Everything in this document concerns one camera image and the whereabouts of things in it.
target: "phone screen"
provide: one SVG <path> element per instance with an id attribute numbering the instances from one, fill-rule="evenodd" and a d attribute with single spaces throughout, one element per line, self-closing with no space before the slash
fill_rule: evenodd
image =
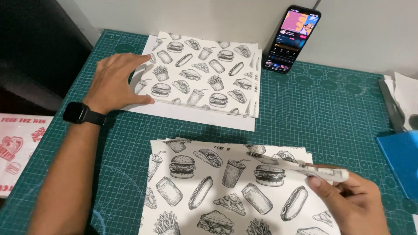
<path id="1" fill-rule="evenodd" d="M 290 6 L 263 67 L 280 73 L 289 72 L 320 18 L 321 13 L 317 10 Z"/>

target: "food pattern paper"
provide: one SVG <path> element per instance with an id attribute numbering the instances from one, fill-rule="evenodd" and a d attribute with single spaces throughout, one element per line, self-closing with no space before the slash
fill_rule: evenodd
<path id="1" fill-rule="evenodd" d="M 255 71 L 250 63 L 258 54 L 258 44 L 172 35 L 158 34 L 152 58 L 135 91 L 138 95 L 231 115 L 254 116 L 255 84 L 244 74 Z"/>
<path id="2" fill-rule="evenodd" d="M 340 234 L 304 175 L 245 154 L 285 151 L 312 162 L 302 148 L 189 140 L 152 140 L 151 148 L 140 235 Z"/>

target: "green cutting mat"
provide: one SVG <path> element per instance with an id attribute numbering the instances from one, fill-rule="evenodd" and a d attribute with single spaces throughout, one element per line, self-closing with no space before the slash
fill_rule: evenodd
<path id="1" fill-rule="evenodd" d="M 67 103 L 86 94 L 96 62 L 118 52 L 140 54 L 147 36 L 105 30 L 23 171 L 4 208 L 0 233 L 24 234 L 45 173 L 68 128 Z M 91 225 L 99 234 L 137 235 L 150 140 L 176 136 L 221 143 L 304 146 L 314 163 L 344 166 L 379 185 L 393 235 L 415 234 L 416 204 L 403 198 L 375 137 L 392 131 L 377 79 L 381 75 L 296 62 L 287 75 L 261 73 L 255 132 L 114 111 L 98 146 Z"/>

